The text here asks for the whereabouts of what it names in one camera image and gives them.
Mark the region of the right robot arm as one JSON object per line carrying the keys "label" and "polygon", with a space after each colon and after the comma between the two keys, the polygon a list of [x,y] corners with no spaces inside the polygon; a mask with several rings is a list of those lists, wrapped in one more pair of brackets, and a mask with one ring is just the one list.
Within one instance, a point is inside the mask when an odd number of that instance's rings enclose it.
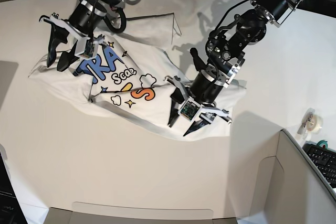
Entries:
{"label": "right robot arm", "polygon": [[100,46],[106,46],[105,36],[94,35],[101,22],[115,33],[124,32],[127,18],[120,3],[124,0],[79,0],[73,13],[62,19],[57,13],[42,15],[40,22],[51,25],[46,66],[57,63],[63,72],[78,59],[90,60],[97,56]]}

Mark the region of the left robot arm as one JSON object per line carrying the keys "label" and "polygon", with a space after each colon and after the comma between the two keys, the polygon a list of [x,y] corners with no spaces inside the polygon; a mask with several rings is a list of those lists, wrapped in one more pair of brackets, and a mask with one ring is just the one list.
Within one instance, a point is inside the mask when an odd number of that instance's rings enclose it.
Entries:
{"label": "left robot arm", "polygon": [[217,108],[215,99],[231,84],[244,64],[244,48],[264,38],[267,23],[280,27],[279,19],[283,14],[290,15],[302,1],[250,0],[252,9],[236,14],[226,26],[218,23],[210,32],[205,44],[207,62],[199,57],[196,48],[191,48],[190,54],[198,72],[193,82],[186,85],[177,76],[166,77],[167,82],[175,86],[168,127],[172,127],[180,116],[191,122],[186,134],[211,125],[216,117],[231,123],[229,112]]}

